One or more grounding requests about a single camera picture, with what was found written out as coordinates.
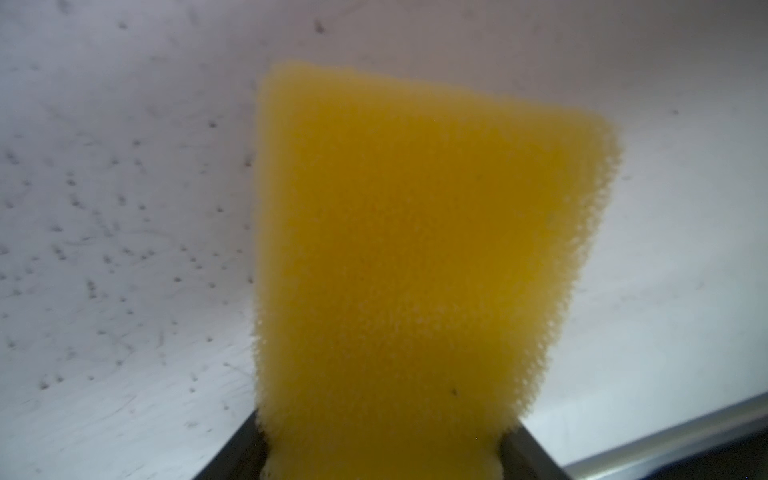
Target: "sponge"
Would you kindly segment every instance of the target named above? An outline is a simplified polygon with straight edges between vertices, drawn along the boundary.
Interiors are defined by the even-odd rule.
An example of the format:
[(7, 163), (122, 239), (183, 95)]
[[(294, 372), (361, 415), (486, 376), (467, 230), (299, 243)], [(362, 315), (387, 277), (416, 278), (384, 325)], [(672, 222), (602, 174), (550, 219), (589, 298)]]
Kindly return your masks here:
[(257, 103), (264, 475), (501, 478), (617, 171), (611, 126), (299, 62)]

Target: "dark speck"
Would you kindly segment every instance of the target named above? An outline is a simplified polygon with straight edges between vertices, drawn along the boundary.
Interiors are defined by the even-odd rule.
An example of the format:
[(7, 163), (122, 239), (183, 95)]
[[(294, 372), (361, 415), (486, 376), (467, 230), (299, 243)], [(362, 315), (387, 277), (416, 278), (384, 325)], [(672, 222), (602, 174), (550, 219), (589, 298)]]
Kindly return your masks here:
[(56, 7), (62, 15), (69, 15), (72, 12), (72, 4), (69, 0), (56, 0)]
[(80, 203), (80, 199), (78, 199), (78, 196), (75, 194), (69, 195), (69, 204), (73, 207), (82, 208), (83, 204)]
[(66, 260), (67, 259), (67, 256), (64, 255), (64, 252), (61, 250), (59, 245), (51, 245), (51, 248), (53, 249), (53, 253), (56, 254), (56, 257), (59, 260)]
[(5, 158), (11, 163), (11, 165), (18, 165), (18, 158), (16, 158), (16, 153), (10, 148), (5, 149)]

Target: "white surface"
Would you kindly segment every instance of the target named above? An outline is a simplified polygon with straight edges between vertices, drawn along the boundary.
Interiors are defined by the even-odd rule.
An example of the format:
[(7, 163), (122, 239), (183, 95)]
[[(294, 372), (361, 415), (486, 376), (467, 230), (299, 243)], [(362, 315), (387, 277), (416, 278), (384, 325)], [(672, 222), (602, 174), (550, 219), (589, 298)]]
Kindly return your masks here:
[(187, 480), (251, 411), (252, 88), (286, 57), (622, 126), (526, 421), (559, 462), (767, 391), (767, 52), (760, 0), (0, 2), (0, 478)]

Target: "porous texture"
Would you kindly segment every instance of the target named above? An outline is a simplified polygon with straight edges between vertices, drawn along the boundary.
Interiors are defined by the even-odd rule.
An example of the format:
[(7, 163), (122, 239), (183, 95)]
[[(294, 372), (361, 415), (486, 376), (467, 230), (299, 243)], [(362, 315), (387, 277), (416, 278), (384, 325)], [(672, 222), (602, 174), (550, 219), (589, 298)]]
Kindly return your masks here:
[(500, 478), (617, 170), (610, 125), (301, 63), (258, 112), (264, 475)]

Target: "yellow sponge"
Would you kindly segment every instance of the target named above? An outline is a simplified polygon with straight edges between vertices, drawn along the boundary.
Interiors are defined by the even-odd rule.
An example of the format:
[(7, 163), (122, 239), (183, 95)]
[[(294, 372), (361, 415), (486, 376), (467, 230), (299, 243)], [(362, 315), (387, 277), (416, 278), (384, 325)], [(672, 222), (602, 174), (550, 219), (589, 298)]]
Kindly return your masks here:
[(611, 127), (302, 63), (258, 108), (265, 475), (501, 478), (617, 170)]

